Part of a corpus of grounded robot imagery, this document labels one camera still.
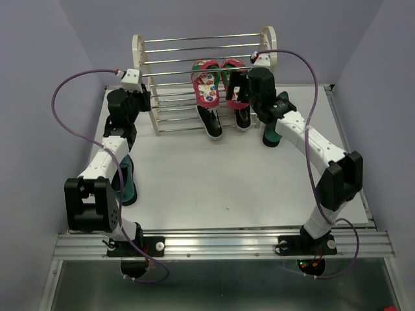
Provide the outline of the black canvas sneaker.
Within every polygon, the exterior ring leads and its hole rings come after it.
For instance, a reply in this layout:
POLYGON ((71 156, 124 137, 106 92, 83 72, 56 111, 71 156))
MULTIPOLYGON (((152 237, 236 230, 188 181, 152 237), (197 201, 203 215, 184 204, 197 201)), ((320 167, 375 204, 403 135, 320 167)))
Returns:
POLYGON ((236 127, 242 132, 248 130, 251 125, 250 107, 247 106, 243 109, 235 109, 234 115, 236 127))
POLYGON ((202 121, 207 136, 212 140, 220 139, 222 136, 222 126, 216 108, 205 108, 197 106, 196 111, 202 121))

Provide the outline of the pink printed sandal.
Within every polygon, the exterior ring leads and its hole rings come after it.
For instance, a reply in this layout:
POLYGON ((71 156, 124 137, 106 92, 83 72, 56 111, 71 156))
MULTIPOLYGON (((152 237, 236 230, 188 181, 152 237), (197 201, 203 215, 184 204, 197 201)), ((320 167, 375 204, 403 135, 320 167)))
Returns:
POLYGON ((220 65, 221 69, 225 69, 220 73, 220 76, 226 92, 226 102, 233 110, 242 110, 248 107, 248 103, 238 99, 240 87, 231 79, 233 73, 245 72, 245 69, 239 70, 240 67, 244 67, 244 64, 235 58, 227 58, 220 65))
POLYGON ((192 66, 191 81, 196 95, 196 103, 205 108, 215 108, 219 105, 220 73, 216 60, 198 60, 192 66))

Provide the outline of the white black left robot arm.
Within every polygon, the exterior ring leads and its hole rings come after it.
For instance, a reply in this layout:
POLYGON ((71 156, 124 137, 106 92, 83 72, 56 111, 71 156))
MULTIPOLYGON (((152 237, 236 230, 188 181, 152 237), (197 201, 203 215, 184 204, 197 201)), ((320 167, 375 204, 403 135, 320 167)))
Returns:
POLYGON ((137 135, 135 121, 141 112, 150 111, 150 93, 141 84, 136 89, 120 87, 106 98, 108 116, 99 149, 78 177, 64 184, 67 222, 71 230, 122 241, 129 255, 138 255, 144 249, 141 226, 125 220, 121 212, 137 200, 129 153, 137 135))

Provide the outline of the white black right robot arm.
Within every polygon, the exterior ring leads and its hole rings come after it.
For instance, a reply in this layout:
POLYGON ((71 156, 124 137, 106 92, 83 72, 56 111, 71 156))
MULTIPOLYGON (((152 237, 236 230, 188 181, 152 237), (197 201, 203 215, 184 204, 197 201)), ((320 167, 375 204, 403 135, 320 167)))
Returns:
POLYGON ((287 93, 277 94, 269 69, 232 71, 227 98, 232 98, 235 88, 238 100, 249 103, 261 122, 274 125, 275 132, 304 154, 307 166, 320 175, 312 186, 316 207, 298 237, 300 249, 312 253, 322 245, 322 237, 340 211, 361 191, 363 158, 358 152, 347 153, 335 146, 308 125, 287 93))

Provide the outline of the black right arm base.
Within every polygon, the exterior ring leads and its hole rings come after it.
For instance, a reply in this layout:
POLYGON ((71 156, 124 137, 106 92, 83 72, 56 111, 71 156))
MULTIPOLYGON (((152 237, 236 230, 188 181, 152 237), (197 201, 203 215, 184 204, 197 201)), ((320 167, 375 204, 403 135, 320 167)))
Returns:
POLYGON ((337 245, 334 236, 326 234, 314 240, 305 235, 282 235, 274 246, 274 252, 281 256, 336 255, 337 245))

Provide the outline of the cream chrome shoe rack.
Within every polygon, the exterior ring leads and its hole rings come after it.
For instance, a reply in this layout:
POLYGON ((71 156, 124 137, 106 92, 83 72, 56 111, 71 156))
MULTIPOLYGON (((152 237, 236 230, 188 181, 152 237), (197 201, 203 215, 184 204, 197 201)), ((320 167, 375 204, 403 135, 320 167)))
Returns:
POLYGON ((211 105, 223 128, 236 126, 235 110, 228 106, 226 86, 232 71, 247 72, 252 51, 273 49, 272 26, 259 32, 188 38, 132 37, 134 67, 143 74, 151 93, 150 121, 155 135, 201 130, 199 102, 211 105))

